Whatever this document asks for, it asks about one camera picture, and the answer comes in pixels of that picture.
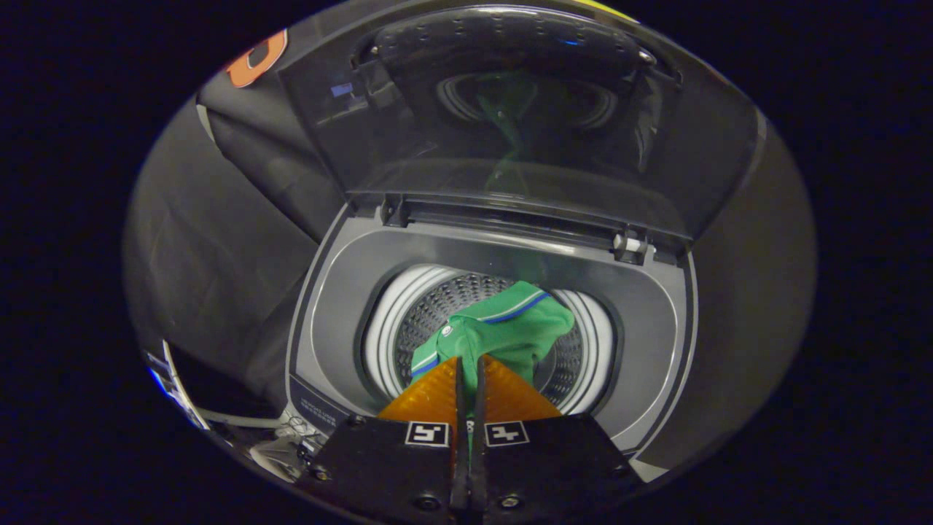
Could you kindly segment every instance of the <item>green polo shirt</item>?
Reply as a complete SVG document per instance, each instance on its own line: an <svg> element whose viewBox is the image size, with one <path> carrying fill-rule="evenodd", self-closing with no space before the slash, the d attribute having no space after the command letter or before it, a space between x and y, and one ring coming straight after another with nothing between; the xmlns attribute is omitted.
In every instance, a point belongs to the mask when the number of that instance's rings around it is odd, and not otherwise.
<svg viewBox="0 0 933 525"><path fill-rule="evenodd" d="M574 327L574 315L540 288L524 281L494 297L452 315L446 325L414 350L411 382L440 362L461 357L464 394L472 408L477 388L477 361L482 354L500 360L529 384L535 364L554 341Z"/></svg>

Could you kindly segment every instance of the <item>orange logo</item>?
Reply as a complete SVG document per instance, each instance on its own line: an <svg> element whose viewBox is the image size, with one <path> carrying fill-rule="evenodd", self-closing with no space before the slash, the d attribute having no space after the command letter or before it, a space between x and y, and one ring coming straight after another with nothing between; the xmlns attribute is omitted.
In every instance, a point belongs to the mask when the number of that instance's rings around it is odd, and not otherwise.
<svg viewBox="0 0 933 525"><path fill-rule="evenodd" d="M283 29L281 33L266 38L265 42L262 43L269 46L269 52L266 53L265 58L259 64L251 65L249 63L250 55L256 50L256 47L253 47L227 68L227 72L230 73L230 82L233 82L234 86L245 88L261 77L263 73L269 71L282 56L282 53L285 52L285 46L288 45L288 32Z"/></svg>

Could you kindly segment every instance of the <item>washing machine drum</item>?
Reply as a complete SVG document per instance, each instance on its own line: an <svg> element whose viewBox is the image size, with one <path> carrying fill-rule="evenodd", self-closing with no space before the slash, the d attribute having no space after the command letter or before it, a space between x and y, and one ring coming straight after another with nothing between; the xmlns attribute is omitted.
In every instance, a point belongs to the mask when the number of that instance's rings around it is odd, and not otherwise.
<svg viewBox="0 0 933 525"><path fill-rule="evenodd" d="M369 377L394 399L411 383L411 356L456 312L515 281L436 264L412 267L385 289L369 321L364 352ZM589 295L548 290L574 315L574 327L536 363L535 388L564 414L592 409L609 381L614 337L609 316Z"/></svg>

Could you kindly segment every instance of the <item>washing machine lid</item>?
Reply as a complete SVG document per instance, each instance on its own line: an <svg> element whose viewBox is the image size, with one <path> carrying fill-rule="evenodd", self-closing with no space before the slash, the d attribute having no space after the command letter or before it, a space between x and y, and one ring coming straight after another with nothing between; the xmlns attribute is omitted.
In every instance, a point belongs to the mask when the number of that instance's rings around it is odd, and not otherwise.
<svg viewBox="0 0 933 525"><path fill-rule="evenodd" d="M279 78L351 206L396 194L615 221L686 245L752 171L765 126L666 38L543 7L366 19Z"/></svg>

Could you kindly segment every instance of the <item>orange gripper pad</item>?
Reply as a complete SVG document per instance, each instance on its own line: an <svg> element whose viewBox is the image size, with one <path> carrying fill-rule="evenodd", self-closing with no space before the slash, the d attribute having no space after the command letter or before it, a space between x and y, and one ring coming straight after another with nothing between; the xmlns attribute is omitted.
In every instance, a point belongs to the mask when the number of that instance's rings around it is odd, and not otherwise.
<svg viewBox="0 0 933 525"><path fill-rule="evenodd" d="M384 408L379 417L397 421L448 423L456 436L456 366L455 357L435 366Z"/></svg>
<svg viewBox="0 0 933 525"><path fill-rule="evenodd" d="M487 423L558 418L561 411L505 364L488 355L480 358L485 372Z"/></svg>

